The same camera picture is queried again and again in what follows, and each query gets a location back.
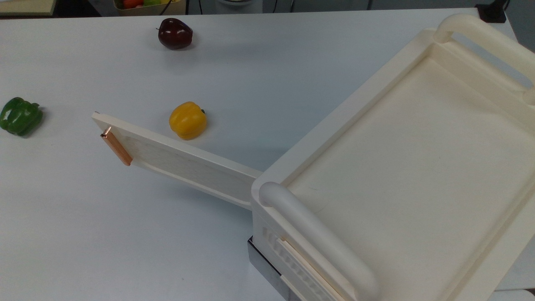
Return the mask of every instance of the tabletop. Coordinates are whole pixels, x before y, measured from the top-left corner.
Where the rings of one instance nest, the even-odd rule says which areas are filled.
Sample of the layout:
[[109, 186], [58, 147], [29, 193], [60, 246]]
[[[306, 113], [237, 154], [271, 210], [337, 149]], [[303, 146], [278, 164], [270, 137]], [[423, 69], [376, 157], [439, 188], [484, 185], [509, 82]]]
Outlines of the tabletop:
[[181, 51], [159, 16], [0, 20], [0, 102], [45, 113], [27, 138], [0, 132], [0, 299], [282, 300], [249, 263], [251, 212], [122, 165], [91, 114], [178, 139], [169, 114], [194, 101], [209, 125], [187, 143], [263, 171], [454, 13], [477, 11], [179, 16]]

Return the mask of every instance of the metal stand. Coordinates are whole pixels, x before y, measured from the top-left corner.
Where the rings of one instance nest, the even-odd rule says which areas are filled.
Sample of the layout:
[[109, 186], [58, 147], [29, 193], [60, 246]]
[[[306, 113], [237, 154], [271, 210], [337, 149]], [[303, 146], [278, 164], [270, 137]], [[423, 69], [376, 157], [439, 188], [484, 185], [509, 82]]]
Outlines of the metal stand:
[[286, 301], [301, 301], [299, 297], [282, 281], [280, 273], [271, 263], [260, 253], [253, 244], [253, 237], [247, 241], [249, 251], [249, 261], [266, 278], [266, 280], [279, 292]]
[[262, 0], [215, 0], [216, 14], [262, 13]]

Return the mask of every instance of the white tray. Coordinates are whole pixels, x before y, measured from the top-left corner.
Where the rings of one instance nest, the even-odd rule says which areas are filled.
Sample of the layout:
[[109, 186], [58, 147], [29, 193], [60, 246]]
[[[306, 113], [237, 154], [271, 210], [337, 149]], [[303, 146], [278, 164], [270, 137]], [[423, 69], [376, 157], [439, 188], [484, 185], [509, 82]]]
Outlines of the white tray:
[[303, 300], [486, 300], [535, 234], [535, 90], [453, 31], [535, 81], [533, 53], [454, 15], [418, 34], [263, 174], [111, 116], [93, 119], [134, 164], [252, 205], [255, 245]]

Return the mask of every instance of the red apple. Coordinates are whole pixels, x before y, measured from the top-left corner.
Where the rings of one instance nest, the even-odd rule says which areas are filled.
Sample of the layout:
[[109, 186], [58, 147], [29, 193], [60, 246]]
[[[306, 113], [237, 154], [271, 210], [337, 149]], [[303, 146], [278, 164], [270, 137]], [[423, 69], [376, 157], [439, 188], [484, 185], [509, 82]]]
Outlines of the red apple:
[[162, 21], [158, 30], [160, 43], [171, 50], [189, 46], [192, 43], [193, 30], [186, 23], [175, 18]]

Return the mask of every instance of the black cable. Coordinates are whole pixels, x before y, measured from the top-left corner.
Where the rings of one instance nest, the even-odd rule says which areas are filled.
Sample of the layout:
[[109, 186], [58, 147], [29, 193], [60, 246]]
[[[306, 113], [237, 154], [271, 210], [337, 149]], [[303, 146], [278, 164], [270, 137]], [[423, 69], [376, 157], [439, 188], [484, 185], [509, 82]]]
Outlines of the black cable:
[[169, 4], [171, 4], [171, 1], [173, 1], [173, 0], [169, 0], [169, 2], [167, 3], [167, 5], [164, 7], [164, 9], [162, 10], [162, 12], [160, 13], [160, 16], [164, 14], [165, 10], [169, 7]]

